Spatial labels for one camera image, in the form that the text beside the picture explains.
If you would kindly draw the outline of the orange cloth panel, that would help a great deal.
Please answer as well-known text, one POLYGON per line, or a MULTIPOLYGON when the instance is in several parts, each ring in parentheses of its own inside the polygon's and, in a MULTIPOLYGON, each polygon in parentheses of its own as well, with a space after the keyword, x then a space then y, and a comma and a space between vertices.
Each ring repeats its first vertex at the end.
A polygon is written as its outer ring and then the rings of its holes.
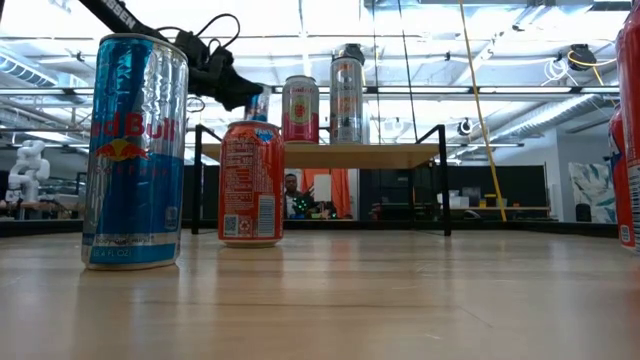
POLYGON ((331 203, 338 218, 351 215, 351 194, 349 189, 349 175, 347 169, 303 169, 301 175, 301 191, 311 191, 314 195, 314 176, 330 174, 332 185, 331 203))

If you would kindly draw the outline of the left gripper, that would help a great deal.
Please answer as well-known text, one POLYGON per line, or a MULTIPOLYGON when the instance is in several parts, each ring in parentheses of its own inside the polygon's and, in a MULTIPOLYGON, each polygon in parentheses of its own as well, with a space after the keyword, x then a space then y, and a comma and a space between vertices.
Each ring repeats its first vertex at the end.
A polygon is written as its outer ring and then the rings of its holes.
POLYGON ((191 95, 212 97, 227 111, 232 111, 263 93, 262 85, 237 74, 231 75, 229 53, 213 56, 209 47, 193 32, 179 30, 173 44, 187 56, 188 92, 191 95))

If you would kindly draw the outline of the slim silver can blue tab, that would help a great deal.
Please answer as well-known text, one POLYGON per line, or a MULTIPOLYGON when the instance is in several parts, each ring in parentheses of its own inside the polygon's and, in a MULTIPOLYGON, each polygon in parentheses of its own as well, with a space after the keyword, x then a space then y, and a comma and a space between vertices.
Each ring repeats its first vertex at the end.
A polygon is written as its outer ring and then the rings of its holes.
POLYGON ((261 92, 247 98, 244 107, 244 119, 246 121, 268 121, 271 87, 260 83, 261 92))

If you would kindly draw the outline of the wooden shelf black metal legs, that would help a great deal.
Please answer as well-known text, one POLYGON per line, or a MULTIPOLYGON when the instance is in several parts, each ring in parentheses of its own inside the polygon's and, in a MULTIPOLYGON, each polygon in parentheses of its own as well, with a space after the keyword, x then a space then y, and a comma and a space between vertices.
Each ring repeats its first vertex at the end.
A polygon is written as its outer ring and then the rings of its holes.
MULTIPOLYGON (((194 178, 192 193, 191 233, 197 234, 201 228, 202 210, 202 170, 204 155, 214 159, 221 154, 221 145, 205 144, 205 133, 218 139, 216 133, 204 125, 191 129, 195 134, 194 178)), ((414 144, 363 145, 363 144, 287 144, 284 148, 284 165, 297 169, 396 169, 407 170, 440 158, 440 184, 442 192, 442 228, 449 236, 452 232, 451 209, 448 184, 448 163, 446 159, 445 127, 433 127, 414 144)))

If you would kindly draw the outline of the black aluminium table frame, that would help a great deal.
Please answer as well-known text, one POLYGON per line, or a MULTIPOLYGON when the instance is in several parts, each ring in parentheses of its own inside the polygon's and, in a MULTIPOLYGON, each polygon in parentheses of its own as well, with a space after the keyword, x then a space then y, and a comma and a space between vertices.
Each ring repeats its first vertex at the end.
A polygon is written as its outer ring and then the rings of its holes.
MULTIPOLYGON (((55 233, 81 232, 82 220, 21 220, 0 221, 0 238, 55 233)), ((428 221, 352 221, 352 220, 286 220, 285 230, 424 230, 444 231, 440 222, 428 221)), ((452 231, 531 231, 554 234, 617 238, 614 224, 568 223, 552 221, 452 221, 452 231)))

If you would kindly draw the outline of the white rectangular panel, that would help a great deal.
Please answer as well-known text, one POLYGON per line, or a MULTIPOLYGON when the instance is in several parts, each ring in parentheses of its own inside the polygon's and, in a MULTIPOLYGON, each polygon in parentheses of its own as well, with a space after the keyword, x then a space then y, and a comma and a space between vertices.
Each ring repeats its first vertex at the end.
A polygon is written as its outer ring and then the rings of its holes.
POLYGON ((332 198, 332 185, 330 174, 317 174, 314 176, 314 200, 316 202, 329 202, 332 198))

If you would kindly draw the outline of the red-orange Fanta can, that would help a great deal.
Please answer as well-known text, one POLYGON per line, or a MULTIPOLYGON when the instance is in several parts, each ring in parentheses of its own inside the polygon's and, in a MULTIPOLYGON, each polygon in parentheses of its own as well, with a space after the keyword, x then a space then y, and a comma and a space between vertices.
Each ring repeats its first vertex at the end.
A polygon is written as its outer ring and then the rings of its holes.
POLYGON ((618 238, 623 248, 634 251, 635 237, 624 146, 624 129, 620 105, 614 107, 609 121, 610 167, 615 195, 618 238))
POLYGON ((273 247, 283 238, 284 142, 263 121, 229 125, 220 146, 218 238, 229 247, 273 247))

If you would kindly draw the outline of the teal and white artwork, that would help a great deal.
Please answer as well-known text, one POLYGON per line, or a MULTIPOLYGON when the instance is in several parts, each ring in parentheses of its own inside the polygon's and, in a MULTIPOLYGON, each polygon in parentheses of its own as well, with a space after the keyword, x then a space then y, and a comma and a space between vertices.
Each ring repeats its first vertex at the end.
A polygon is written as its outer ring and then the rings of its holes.
POLYGON ((611 170, 605 164, 568 165, 578 222, 617 222, 611 170))

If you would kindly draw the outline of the blue silver Red Bull can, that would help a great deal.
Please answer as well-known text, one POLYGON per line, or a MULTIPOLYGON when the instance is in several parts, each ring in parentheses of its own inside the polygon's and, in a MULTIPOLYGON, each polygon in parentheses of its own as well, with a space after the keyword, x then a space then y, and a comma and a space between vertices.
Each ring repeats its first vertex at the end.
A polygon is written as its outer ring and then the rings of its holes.
POLYGON ((99 45, 81 258, 92 270, 171 265, 180 250, 188 62, 139 34, 99 45))

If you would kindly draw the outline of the white and red soda can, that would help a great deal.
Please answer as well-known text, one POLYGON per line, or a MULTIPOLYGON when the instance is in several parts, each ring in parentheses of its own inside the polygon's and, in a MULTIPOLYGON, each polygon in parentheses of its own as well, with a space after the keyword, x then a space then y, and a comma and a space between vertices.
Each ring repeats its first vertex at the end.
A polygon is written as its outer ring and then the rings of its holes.
POLYGON ((319 143, 319 89, 314 78, 295 75, 286 79, 282 136, 285 143, 319 143))

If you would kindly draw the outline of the tall silver can black lid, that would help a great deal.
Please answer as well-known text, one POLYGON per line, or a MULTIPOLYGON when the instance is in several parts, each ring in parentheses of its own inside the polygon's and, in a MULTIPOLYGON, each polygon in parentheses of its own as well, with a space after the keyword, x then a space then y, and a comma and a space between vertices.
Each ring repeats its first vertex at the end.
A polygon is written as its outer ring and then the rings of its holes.
POLYGON ((341 56, 331 62, 330 70, 330 143, 362 144, 362 64, 354 57, 341 56))

